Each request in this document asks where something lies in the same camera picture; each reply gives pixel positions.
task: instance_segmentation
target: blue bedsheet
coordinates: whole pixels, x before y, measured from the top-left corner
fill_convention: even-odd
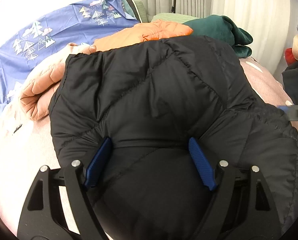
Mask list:
[[[0,47],[0,115],[30,71],[68,43],[92,44],[139,23],[122,0],[85,0],[30,23]]]

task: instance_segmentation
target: folded clothing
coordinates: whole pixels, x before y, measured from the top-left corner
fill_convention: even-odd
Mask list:
[[[238,28],[227,16],[211,15],[183,24],[193,29],[192,35],[205,35],[228,43],[239,58],[246,58],[252,54],[252,50],[245,46],[253,42],[252,36]]]
[[[251,57],[239,60],[252,88],[265,103],[274,106],[290,103],[288,101],[291,99],[282,85],[274,80],[267,69]],[[292,122],[292,125],[298,130],[298,122]],[[14,169],[24,163],[26,169]],[[26,194],[42,165],[59,168],[50,135],[50,119],[46,116],[30,121],[22,111],[20,102],[14,100],[0,117],[0,217],[15,235]],[[79,233],[63,187],[60,194],[68,227]]]
[[[298,132],[221,41],[189,35],[70,55],[49,117],[62,167],[112,139],[89,199],[115,240],[192,236],[211,194],[190,137],[234,166],[260,167],[283,231],[298,216]]]
[[[45,58],[70,42],[92,44],[137,23],[123,0],[84,0],[33,21],[0,47],[0,114]]]
[[[282,77],[285,92],[298,105],[298,61],[288,66],[282,72]]]
[[[28,75],[20,91],[21,107],[31,120],[39,120],[48,114],[50,99],[58,88],[58,82],[65,71],[69,54],[91,54],[135,43],[189,35],[190,27],[175,22],[157,20],[151,23],[136,24],[113,35],[97,39],[93,46],[70,43],[61,51],[43,60]]]

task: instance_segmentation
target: pink bedding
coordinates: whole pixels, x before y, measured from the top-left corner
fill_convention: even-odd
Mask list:
[[[251,86],[265,102],[276,106],[292,104],[281,84],[265,68],[250,57],[240,61]],[[298,129],[298,122],[292,125]],[[32,121],[21,110],[19,101],[14,100],[0,118],[0,217],[14,234],[27,192],[40,166],[45,164],[52,169],[59,167],[49,117]],[[68,226],[78,233],[65,189],[61,193]]]

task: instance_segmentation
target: red object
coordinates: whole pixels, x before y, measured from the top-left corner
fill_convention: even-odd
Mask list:
[[[297,62],[297,60],[294,58],[292,53],[292,48],[286,49],[284,52],[284,58],[287,62],[288,66],[292,65],[293,63]]]

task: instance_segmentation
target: silver screw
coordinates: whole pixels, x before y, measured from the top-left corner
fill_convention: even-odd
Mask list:
[[[219,164],[221,167],[227,167],[229,165],[229,163],[225,160],[220,161]]]
[[[71,166],[78,167],[80,165],[80,163],[81,162],[79,160],[74,160],[74,161],[72,161]]]
[[[260,171],[260,168],[258,166],[256,166],[256,165],[252,166],[251,169],[254,172],[259,172]]]
[[[45,172],[45,171],[47,171],[47,169],[48,169],[47,165],[43,165],[43,166],[40,167],[41,172]]]

